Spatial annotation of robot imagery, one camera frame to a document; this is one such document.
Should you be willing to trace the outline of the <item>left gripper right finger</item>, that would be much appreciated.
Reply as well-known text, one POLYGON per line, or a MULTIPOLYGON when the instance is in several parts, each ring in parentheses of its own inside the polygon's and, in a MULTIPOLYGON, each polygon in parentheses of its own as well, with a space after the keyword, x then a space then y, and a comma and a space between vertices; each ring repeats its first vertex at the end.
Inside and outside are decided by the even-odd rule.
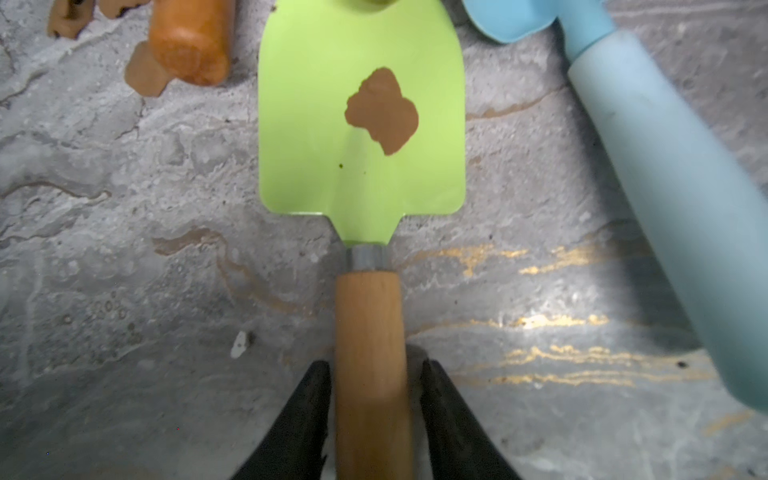
POLYGON ((435 479, 521 479, 438 361, 423 361, 420 381, 420 405, 435 479))

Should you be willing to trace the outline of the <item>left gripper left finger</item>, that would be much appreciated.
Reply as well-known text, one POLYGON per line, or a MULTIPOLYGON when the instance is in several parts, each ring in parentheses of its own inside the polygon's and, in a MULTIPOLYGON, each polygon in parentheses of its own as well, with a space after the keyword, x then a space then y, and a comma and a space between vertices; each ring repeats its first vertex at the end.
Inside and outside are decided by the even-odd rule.
POLYGON ((235 479, 318 479, 326 461, 331 399, 330 365, 311 363, 256 450, 235 479))

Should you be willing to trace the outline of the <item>yellow square trowel wooden handle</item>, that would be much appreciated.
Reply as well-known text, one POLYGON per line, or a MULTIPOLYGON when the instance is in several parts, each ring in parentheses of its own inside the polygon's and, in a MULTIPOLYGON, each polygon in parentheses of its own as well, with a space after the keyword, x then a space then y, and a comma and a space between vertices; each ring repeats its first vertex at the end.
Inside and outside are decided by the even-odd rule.
POLYGON ((231 68, 235 0, 156 0, 149 46, 173 77, 198 86, 224 82, 231 68))

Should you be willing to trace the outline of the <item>light green square trowel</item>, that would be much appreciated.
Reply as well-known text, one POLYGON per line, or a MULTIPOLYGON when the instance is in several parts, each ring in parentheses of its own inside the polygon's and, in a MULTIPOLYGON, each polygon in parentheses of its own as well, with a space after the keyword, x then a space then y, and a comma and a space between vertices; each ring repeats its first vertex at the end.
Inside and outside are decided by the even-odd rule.
POLYGON ((463 204, 465 73, 439 1, 279 1, 258 62, 259 191, 322 215, 346 251, 335 287, 341 479, 415 475, 402 288, 388 244, 406 216, 463 204))

